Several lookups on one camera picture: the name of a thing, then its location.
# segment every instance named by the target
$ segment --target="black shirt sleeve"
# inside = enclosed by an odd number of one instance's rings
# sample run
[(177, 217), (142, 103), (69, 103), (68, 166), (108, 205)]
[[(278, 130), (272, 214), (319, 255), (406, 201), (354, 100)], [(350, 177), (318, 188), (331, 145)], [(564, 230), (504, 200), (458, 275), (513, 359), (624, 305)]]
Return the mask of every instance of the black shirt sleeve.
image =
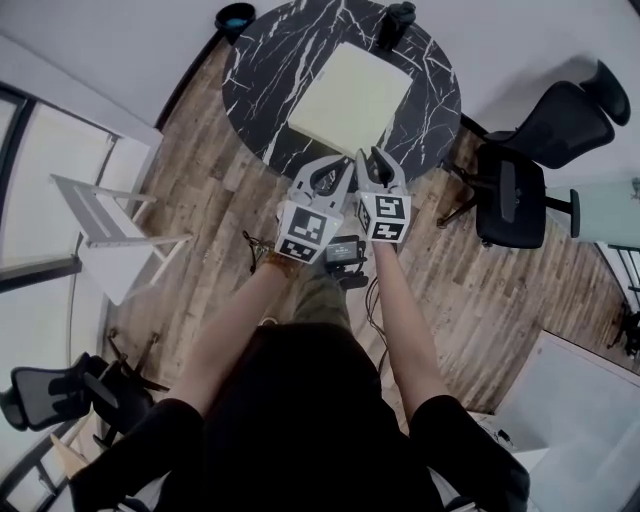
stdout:
[(136, 427), (69, 482), (76, 512), (114, 508), (125, 496), (201, 454), (203, 420), (181, 400), (156, 404)]
[(483, 510), (527, 510), (529, 474), (455, 398), (443, 395), (423, 403), (410, 434), (421, 460)]

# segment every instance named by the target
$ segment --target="black electronic device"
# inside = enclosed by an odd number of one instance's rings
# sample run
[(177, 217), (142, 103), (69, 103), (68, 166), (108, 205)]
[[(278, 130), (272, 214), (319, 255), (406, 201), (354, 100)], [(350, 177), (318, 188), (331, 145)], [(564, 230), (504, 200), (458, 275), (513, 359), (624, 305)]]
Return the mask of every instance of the black electronic device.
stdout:
[[(369, 278), (364, 275), (362, 265), (367, 258), (364, 253), (367, 242), (358, 235), (336, 236), (329, 242), (324, 252), (324, 264), (327, 272), (335, 277), (344, 290), (364, 288)], [(358, 265), (356, 270), (347, 267)]]

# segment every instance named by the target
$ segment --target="black cup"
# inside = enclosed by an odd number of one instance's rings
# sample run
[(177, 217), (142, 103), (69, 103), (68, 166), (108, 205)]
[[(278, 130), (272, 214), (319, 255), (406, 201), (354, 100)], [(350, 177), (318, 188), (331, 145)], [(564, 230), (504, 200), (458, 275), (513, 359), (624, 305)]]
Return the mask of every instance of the black cup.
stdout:
[(251, 4), (227, 5), (216, 15), (216, 28), (224, 34), (229, 44), (234, 44), (240, 34), (256, 20), (256, 9)]

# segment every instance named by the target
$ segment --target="cable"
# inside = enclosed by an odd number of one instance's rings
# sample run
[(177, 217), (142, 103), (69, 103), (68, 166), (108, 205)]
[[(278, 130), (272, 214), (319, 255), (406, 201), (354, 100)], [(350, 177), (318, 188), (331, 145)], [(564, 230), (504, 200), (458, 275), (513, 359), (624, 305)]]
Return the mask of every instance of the cable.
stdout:
[(249, 249), (251, 250), (252, 263), (251, 263), (251, 267), (249, 268), (249, 272), (251, 272), (251, 274), (253, 275), (256, 271), (260, 258), (262, 258), (262, 256), (264, 256), (264, 254), (268, 252), (269, 249), (273, 248), (272, 247), (273, 243), (265, 242), (263, 240), (255, 238), (249, 235), (249, 233), (247, 233), (246, 231), (242, 232), (242, 236), (245, 238), (245, 240), (249, 244)]
[(369, 325), (375, 329), (380, 338), (382, 339), (382, 343), (384, 343), (384, 352), (382, 353), (382, 357), (380, 358), (380, 362), (378, 363), (378, 376), (382, 375), (382, 367), (384, 366), (384, 361), (389, 353), (389, 347), (387, 346), (387, 338), (384, 332), (384, 329), (380, 327), (376, 321), (373, 319), (373, 313), (378, 305), (378, 301), (380, 300), (380, 290), (378, 287), (378, 277), (376, 276), (371, 283), (369, 284), (369, 288), (367, 288), (367, 293), (364, 298), (364, 307), (367, 311), (367, 321)]

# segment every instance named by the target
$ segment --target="olive green pants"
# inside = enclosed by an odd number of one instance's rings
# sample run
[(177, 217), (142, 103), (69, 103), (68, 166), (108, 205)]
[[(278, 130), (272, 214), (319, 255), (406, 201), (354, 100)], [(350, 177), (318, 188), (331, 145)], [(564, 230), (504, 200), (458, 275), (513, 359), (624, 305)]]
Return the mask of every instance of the olive green pants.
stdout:
[(298, 276), (297, 305), (291, 323), (330, 323), (351, 332), (346, 292), (320, 261), (305, 265)]

